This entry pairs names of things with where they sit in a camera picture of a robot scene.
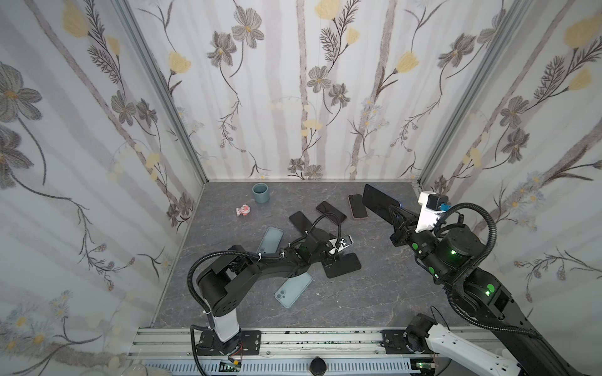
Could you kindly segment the black phone case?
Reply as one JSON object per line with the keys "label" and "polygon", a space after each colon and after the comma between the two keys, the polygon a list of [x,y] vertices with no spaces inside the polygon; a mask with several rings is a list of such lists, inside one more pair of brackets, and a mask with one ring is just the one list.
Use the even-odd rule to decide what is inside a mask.
{"label": "black phone case", "polygon": [[336,255],[321,262],[325,275],[329,279],[341,277],[358,271],[362,264],[355,253]]}

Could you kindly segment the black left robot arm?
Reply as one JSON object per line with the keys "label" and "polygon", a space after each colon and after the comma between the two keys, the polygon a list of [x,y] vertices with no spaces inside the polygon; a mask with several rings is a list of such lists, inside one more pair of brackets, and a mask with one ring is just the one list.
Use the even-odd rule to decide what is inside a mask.
{"label": "black left robot arm", "polygon": [[236,244],[197,259],[188,271],[187,288],[208,319],[204,332],[213,337],[213,352],[227,357],[243,352],[236,308],[256,282],[299,277],[315,263],[333,261],[342,241],[341,222],[327,212],[278,252],[247,252]]}

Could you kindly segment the black smartphone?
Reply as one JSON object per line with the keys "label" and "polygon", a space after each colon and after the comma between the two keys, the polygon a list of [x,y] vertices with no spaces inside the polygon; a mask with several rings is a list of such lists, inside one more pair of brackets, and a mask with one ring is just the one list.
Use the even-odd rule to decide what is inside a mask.
{"label": "black smartphone", "polygon": [[339,223],[343,223],[347,219],[345,214],[327,201],[322,201],[320,204],[318,204],[316,210],[321,214],[332,213],[337,218]]}
{"label": "black smartphone", "polygon": [[381,219],[393,225],[395,216],[391,216],[390,208],[401,208],[401,203],[384,192],[365,184],[362,194],[362,204]]}

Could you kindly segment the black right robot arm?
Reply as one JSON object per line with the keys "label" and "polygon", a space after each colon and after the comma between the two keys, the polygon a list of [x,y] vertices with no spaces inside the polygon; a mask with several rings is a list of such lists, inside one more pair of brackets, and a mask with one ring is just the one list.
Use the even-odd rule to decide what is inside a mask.
{"label": "black right robot arm", "polygon": [[[430,194],[420,214],[401,205],[388,205],[388,219],[395,229],[394,245],[413,249],[416,263],[443,285],[450,307],[465,321],[491,331],[517,360],[526,375],[577,375],[573,368],[528,322],[512,294],[489,272],[480,268],[492,252],[497,227],[479,205],[448,206],[447,198]],[[487,224],[488,239],[482,244],[462,221],[447,219],[462,209],[479,214]]]}

